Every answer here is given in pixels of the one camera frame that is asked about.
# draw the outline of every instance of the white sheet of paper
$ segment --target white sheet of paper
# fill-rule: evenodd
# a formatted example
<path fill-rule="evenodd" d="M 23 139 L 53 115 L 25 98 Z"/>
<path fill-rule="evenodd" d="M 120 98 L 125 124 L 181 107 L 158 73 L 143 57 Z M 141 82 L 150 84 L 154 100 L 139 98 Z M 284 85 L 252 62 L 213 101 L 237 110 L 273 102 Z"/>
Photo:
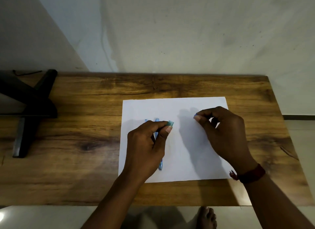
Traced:
<path fill-rule="evenodd" d="M 166 140 L 162 171 L 157 169 L 146 183 L 230 178 L 232 166 L 217 155 L 193 118 L 196 112 L 217 106 L 227 109 L 225 97 L 124 100 L 118 174 L 126 160 L 128 132 L 145 119 L 158 118 L 174 125 Z"/>

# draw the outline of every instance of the dark baseboard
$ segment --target dark baseboard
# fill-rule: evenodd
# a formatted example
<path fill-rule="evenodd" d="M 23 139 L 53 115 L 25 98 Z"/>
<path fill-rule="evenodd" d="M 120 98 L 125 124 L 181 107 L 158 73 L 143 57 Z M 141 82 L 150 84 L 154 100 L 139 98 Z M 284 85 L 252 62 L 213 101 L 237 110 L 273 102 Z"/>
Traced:
<path fill-rule="evenodd" d="M 315 115 L 283 115 L 284 120 L 315 120 Z"/>

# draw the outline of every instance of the foot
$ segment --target foot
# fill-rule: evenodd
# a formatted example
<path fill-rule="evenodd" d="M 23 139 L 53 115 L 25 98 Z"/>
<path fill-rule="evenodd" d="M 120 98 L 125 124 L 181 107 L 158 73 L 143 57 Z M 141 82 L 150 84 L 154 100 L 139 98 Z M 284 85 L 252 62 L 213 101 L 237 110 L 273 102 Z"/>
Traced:
<path fill-rule="evenodd" d="M 217 222 L 214 210 L 209 207 L 201 207 L 197 219 L 196 229 L 216 229 Z"/>

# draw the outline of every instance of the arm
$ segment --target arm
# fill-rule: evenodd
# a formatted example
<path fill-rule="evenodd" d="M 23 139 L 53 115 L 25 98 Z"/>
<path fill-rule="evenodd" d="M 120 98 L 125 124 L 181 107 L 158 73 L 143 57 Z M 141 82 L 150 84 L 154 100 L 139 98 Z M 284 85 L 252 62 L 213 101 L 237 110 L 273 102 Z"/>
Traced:
<path fill-rule="evenodd" d="M 166 124 L 147 121 L 128 133 L 124 169 L 82 229 L 120 228 L 140 186 L 157 170 L 164 156 L 165 141 L 172 129 Z M 159 134 L 153 142 L 151 136 L 156 131 Z"/>
<path fill-rule="evenodd" d="M 244 120 L 241 117 L 225 108 L 216 107 L 202 110 L 194 118 L 205 129 L 216 153 L 228 161 L 238 175 L 257 166 L 247 147 Z M 268 175 L 244 186 L 263 229 L 315 228 Z"/>

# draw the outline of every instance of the bracelet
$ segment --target bracelet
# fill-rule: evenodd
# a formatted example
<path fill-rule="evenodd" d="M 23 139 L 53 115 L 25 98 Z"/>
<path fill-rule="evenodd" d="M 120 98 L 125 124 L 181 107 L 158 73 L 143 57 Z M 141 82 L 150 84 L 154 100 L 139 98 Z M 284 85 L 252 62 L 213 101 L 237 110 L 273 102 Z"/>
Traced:
<path fill-rule="evenodd" d="M 230 171 L 230 176 L 234 180 L 239 180 L 241 183 L 252 183 L 260 178 L 262 178 L 263 175 L 266 174 L 265 169 L 262 168 L 260 164 L 257 165 L 257 167 L 251 171 L 248 171 L 242 175 L 236 175 L 234 171 Z"/>

